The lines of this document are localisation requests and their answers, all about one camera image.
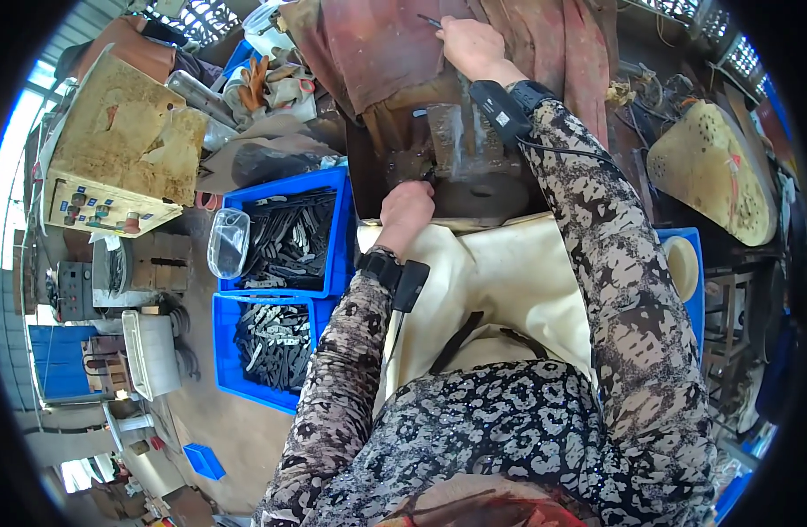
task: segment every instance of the grinding wheel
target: grinding wheel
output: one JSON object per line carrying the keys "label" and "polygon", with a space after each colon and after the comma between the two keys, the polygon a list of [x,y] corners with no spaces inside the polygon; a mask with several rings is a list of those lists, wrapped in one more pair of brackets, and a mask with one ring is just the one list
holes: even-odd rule
{"label": "grinding wheel", "polygon": [[508,174],[480,174],[464,181],[442,181],[433,201],[435,217],[476,217],[501,225],[523,213],[529,192]]}
{"label": "grinding wheel", "polygon": [[740,127],[719,106],[695,103],[650,149],[652,184],[746,245],[775,235],[778,209]]}

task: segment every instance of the blue door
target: blue door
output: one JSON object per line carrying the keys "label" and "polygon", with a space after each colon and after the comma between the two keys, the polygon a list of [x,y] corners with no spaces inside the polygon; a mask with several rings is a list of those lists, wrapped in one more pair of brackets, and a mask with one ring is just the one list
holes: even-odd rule
{"label": "blue door", "polygon": [[29,325],[37,384],[44,401],[90,395],[81,343],[98,335],[92,325]]}

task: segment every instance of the leather glove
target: leather glove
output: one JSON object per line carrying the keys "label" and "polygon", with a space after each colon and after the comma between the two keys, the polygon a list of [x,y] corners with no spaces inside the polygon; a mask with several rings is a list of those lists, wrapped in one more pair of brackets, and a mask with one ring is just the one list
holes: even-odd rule
{"label": "leather glove", "polygon": [[266,81],[266,70],[268,69],[268,55],[257,62],[256,58],[250,58],[248,69],[242,69],[240,75],[242,80],[245,81],[245,86],[240,86],[236,93],[240,97],[242,105],[248,111],[259,110],[266,105],[266,100],[263,93],[263,85]]}

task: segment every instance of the concrete floor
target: concrete floor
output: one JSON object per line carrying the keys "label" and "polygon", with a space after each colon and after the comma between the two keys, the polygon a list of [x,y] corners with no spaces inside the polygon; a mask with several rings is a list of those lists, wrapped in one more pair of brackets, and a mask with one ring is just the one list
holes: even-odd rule
{"label": "concrete floor", "polygon": [[183,455],[167,452],[187,483],[197,485],[227,513],[247,515],[257,506],[280,459],[293,417],[236,395],[215,384],[210,302],[216,278],[207,266],[211,215],[184,212],[182,230],[192,238],[192,273],[184,305],[192,321],[185,338],[198,357],[201,379],[184,377],[180,390],[167,394],[181,444],[213,449],[227,474],[218,481],[198,476]]}

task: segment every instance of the black and white patterned blouse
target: black and white patterned blouse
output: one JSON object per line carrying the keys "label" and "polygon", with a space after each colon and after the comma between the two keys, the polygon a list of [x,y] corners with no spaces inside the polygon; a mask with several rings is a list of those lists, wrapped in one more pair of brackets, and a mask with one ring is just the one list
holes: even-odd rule
{"label": "black and white patterned blouse", "polygon": [[[535,123],[532,141],[609,159],[557,101]],[[716,450],[696,339],[658,237],[609,163],[523,153],[586,302],[600,397],[569,364],[489,364],[415,379],[372,422],[391,296],[357,274],[315,351],[255,525],[373,525],[460,473],[558,487],[603,524],[702,522]]]}

